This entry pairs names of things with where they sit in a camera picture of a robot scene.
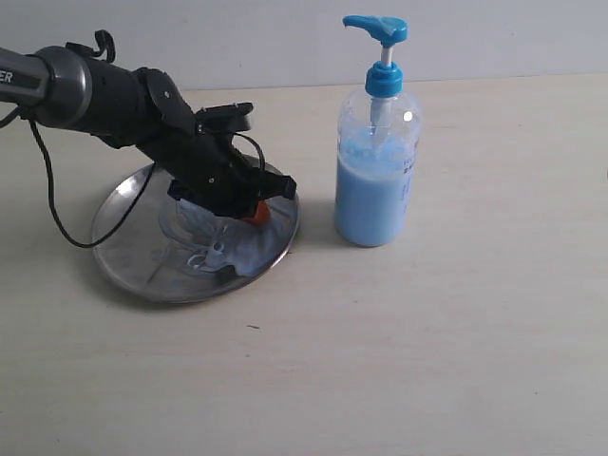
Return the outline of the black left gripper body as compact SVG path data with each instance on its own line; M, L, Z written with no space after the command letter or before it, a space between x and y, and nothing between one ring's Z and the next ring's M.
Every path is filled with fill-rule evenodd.
M261 201L266 162L256 145L257 164L232 144L230 134L165 131L137 149L171 177L166 194L219 217L253 219Z

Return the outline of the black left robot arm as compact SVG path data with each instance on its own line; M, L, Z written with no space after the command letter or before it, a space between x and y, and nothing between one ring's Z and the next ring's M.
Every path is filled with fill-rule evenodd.
M73 45L26 55L3 49L1 100L43 126L136 147L171 176L172 199L216 216L254 219L263 201L295 198L292 177L253 164L232 144L249 130L252 104L193 111L161 70L124 69Z

